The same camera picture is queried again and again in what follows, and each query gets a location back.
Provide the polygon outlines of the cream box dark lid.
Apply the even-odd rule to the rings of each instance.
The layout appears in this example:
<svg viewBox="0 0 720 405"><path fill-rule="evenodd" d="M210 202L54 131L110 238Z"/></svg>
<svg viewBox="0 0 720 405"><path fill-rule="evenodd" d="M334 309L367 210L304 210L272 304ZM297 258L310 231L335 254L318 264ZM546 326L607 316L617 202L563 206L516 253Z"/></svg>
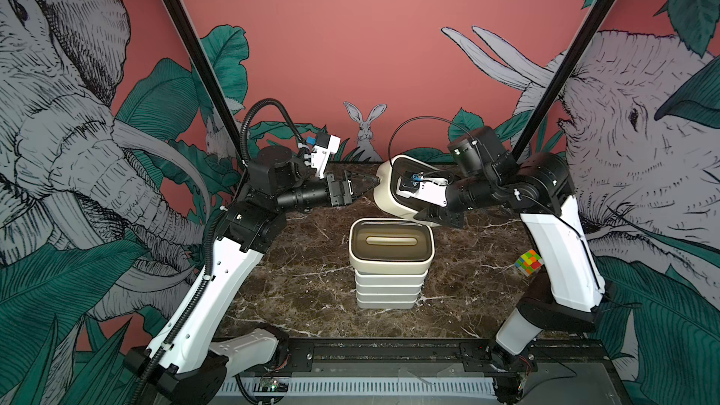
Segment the cream box dark lid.
<svg viewBox="0 0 720 405"><path fill-rule="evenodd" d="M410 197L399 195L401 178L435 170L435 166L407 155L397 155L384 162L376 172L380 180L379 185L373 189L376 206L398 219L426 223L430 227L441 226L440 220L447 212L445 207L419 200L413 195Z"/></svg>
<svg viewBox="0 0 720 405"><path fill-rule="evenodd" d="M350 264L362 274L425 274L434 256L434 235L423 223L358 219L350 228Z"/></svg>

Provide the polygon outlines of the white box grey lid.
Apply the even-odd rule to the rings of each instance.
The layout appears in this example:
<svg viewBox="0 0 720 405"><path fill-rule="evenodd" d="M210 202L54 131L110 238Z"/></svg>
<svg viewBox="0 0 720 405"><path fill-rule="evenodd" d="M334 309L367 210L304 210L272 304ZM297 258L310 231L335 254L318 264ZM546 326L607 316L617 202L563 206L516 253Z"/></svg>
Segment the white box grey lid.
<svg viewBox="0 0 720 405"><path fill-rule="evenodd" d="M419 296L421 285L363 285L356 286L356 292L362 296Z"/></svg>
<svg viewBox="0 0 720 405"><path fill-rule="evenodd" d="M416 287L422 286L428 270L421 274L370 274L355 272L355 282L367 287Z"/></svg>

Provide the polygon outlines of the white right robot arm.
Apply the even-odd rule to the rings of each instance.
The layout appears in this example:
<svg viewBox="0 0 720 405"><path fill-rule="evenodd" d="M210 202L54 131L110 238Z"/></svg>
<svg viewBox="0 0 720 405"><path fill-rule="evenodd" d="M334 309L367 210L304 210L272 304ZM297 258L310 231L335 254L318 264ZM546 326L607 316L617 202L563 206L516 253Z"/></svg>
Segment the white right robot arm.
<svg viewBox="0 0 720 405"><path fill-rule="evenodd" d="M490 127L476 129L448 148L461 179L422 169L403 174L397 194L450 214L505 206L519 214L543 260L539 277L497 332L494 352L517 357L544 330L596 330L606 283L582 230L566 162L553 153L518 162Z"/></svg>

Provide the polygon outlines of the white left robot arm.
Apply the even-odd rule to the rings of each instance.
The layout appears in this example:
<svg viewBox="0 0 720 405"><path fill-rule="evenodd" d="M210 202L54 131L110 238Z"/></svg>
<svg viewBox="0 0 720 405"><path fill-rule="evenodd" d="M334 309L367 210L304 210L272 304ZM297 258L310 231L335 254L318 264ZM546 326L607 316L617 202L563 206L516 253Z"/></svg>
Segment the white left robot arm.
<svg viewBox="0 0 720 405"><path fill-rule="evenodd" d="M269 327L215 345L213 335L240 287L287 225L290 212L349 206L377 187L378 176L326 172L322 148L294 152L270 146L247 161L230 205L208 221L204 267L168 324L147 345L129 351L126 368L139 382L130 404L150 391L172 404L207 404L226 379L245 369L284 362L287 336Z"/></svg>

